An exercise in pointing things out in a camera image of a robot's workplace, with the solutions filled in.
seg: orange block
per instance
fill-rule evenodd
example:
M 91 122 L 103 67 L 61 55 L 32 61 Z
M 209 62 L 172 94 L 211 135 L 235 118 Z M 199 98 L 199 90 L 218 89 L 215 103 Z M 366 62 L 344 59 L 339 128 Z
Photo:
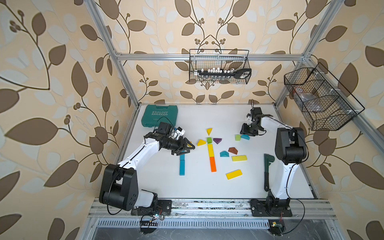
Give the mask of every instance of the orange block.
M 211 172 L 216 172 L 215 157 L 210 157 L 209 161 L 211 162 Z

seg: wire basket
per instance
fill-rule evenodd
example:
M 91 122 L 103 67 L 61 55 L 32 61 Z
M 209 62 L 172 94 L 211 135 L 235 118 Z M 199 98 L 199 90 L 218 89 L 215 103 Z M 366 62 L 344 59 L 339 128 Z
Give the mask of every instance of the wire basket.
M 329 71 L 348 100 L 358 107 L 352 107 L 340 89 L 333 87 L 323 76 L 326 67 L 300 68 L 284 75 L 284 85 L 295 100 L 311 130 L 336 131 L 347 124 L 365 108 L 351 92 Z
M 190 49 L 189 83 L 247 84 L 252 70 L 248 50 Z

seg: purple block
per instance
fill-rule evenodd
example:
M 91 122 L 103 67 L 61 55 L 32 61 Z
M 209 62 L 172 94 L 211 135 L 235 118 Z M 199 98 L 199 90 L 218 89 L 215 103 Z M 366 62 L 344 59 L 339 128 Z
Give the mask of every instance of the purple block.
M 214 142 L 216 143 L 216 144 L 219 144 L 219 142 L 221 142 L 221 138 L 214 138 Z

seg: black handle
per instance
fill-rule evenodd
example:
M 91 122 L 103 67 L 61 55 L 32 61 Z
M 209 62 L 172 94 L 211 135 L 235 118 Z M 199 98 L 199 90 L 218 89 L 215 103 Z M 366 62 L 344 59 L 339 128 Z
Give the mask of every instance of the black handle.
M 269 173 L 264 172 L 264 190 L 269 191 Z

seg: green tool case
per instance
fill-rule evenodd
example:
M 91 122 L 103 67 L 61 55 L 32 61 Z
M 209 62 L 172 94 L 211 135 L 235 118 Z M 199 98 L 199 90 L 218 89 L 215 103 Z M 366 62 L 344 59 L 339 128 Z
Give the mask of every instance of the green tool case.
M 141 119 L 141 124 L 144 127 L 154 127 L 159 125 L 160 122 L 167 122 L 176 126 L 177 119 L 177 106 L 157 106 L 147 105 L 144 115 Z

